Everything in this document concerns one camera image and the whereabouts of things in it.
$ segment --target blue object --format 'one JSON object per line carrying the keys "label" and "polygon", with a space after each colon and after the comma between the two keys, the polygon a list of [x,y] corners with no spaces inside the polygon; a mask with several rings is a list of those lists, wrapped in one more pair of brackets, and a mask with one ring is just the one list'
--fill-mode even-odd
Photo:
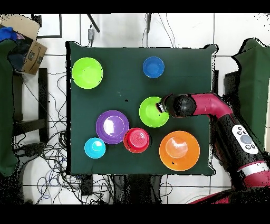
{"label": "blue object", "polygon": [[147,58],[142,66],[143,72],[149,78],[157,78],[164,72],[165,65],[158,57]]}
{"label": "blue object", "polygon": [[17,40],[16,32],[12,30],[12,27],[3,27],[0,28],[0,41],[11,39],[13,41]]}
{"label": "blue object", "polygon": [[91,138],[85,143],[84,150],[90,158],[100,158],[105,154],[106,146],[100,138]]}

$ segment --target blue bowl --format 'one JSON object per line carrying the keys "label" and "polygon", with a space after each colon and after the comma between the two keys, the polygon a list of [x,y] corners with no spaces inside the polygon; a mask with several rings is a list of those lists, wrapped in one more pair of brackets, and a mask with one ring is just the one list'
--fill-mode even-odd
{"label": "blue bowl", "polygon": [[106,146],[100,138],[91,138],[84,145],[84,151],[90,158],[100,158],[105,154]]}
{"label": "blue bowl", "polygon": [[165,65],[158,57],[147,58],[142,66],[143,72],[149,78],[157,78],[164,72]]}

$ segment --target white tile floor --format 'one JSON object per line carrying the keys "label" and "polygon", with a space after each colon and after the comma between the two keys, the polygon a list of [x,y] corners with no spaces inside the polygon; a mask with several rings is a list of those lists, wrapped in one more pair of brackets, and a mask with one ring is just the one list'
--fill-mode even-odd
{"label": "white tile floor", "polygon": [[[168,26],[166,15],[160,14],[163,24],[165,25],[169,35],[172,38],[170,28]],[[146,47],[146,37],[143,39],[143,31],[146,28],[144,20],[145,14],[93,14],[96,24],[101,32],[95,31],[94,47]],[[55,16],[47,16],[46,19],[56,18]],[[175,36],[175,46],[182,48],[203,48],[207,44],[217,44],[219,51],[216,57],[216,69],[219,70],[219,94],[222,96],[223,78],[226,73],[238,70],[236,62],[230,57],[236,54],[243,41],[246,38],[258,38],[266,45],[270,44],[270,24],[269,17],[266,14],[168,14],[168,21]],[[46,21],[50,26],[56,26],[57,22]],[[53,97],[49,95],[49,113],[50,127],[53,126],[53,121],[59,120],[57,110],[61,108],[65,102],[65,95],[57,88],[57,81],[65,73],[65,41],[75,41],[83,46],[89,44],[88,29],[90,28],[90,20],[86,14],[62,14],[62,33],[61,39],[43,38],[38,41],[47,47],[46,56],[44,57],[41,68],[48,68],[49,74],[49,92],[56,99],[56,105]],[[162,26],[158,14],[152,15],[150,33],[148,35],[148,46],[171,46],[171,42],[165,29]],[[26,75],[25,83],[30,88],[31,92],[37,97],[38,74],[35,76]],[[59,81],[59,86],[66,93],[66,78],[63,77]],[[37,119],[38,103],[31,95],[29,90],[23,88],[23,119]],[[66,116],[66,105],[61,109],[61,114]],[[63,124],[57,123],[57,130],[65,130]],[[50,129],[50,135],[56,132],[56,128]],[[27,134],[24,143],[38,142],[38,132]],[[51,144],[55,144],[57,138],[51,140]],[[230,179],[218,161],[213,159],[213,167],[216,174],[209,176],[180,176],[170,175],[168,182],[171,187],[163,185],[160,189],[162,203],[187,203],[222,190],[227,190],[230,187]],[[41,194],[38,188],[44,183],[44,179],[39,178],[47,176],[50,173],[50,167],[42,159],[37,158],[28,163],[24,173],[24,194],[26,198],[33,199],[36,202]],[[95,175],[94,180],[101,179]],[[51,204],[55,198],[55,204],[78,204],[79,201],[74,194],[68,190],[63,190],[59,193],[61,186],[52,182],[49,191],[46,191],[40,204]],[[99,189],[102,181],[95,184],[95,189]],[[88,198],[89,203],[95,196]],[[105,192],[104,201],[108,201],[109,195]]]}

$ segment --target green bowl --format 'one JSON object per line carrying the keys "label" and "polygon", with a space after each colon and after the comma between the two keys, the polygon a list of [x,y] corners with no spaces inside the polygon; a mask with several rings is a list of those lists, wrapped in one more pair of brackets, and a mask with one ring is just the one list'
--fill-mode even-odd
{"label": "green bowl", "polygon": [[141,103],[139,115],[141,121],[148,127],[161,127],[169,119],[169,114],[160,113],[156,108],[156,103],[160,100],[160,97],[148,97]]}
{"label": "green bowl", "polygon": [[96,59],[81,58],[75,62],[71,74],[77,86],[92,89],[101,82],[103,70]]}

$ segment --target green tablecloth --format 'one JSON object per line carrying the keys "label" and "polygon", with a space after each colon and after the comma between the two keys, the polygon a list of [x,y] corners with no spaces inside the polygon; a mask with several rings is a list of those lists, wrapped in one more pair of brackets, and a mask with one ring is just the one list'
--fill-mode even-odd
{"label": "green tablecloth", "polygon": [[[214,174],[208,166],[209,119],[206,116],[170,117],[164,126],[150,128],[140,120],[139,107],[150,96],[210,92],[211,55],[216,51],[215,45],[206,49],[85,48],[69,42],[67,48],[70,48],[71,68],[83,57],[95,58],[103,67],[102,82],[94,89],[82,89],[71,78],[71,174]],[[146,77],[142,70],[144,60],[150,56],[160,57],[165,64],[164,73],[157,79]],[[133,154],[123,143],[106,144],[103,157],[89,158],[84,144],[89,138],[97,137],[95,123],[106,110],[119,110],[128,118],[130,128],[148,131],[152,136],[151,147],[141,154]],[[168,169],[159,157],[161,140],[176,130],[191,133],[200,145],[198,162],[184,172]]]}

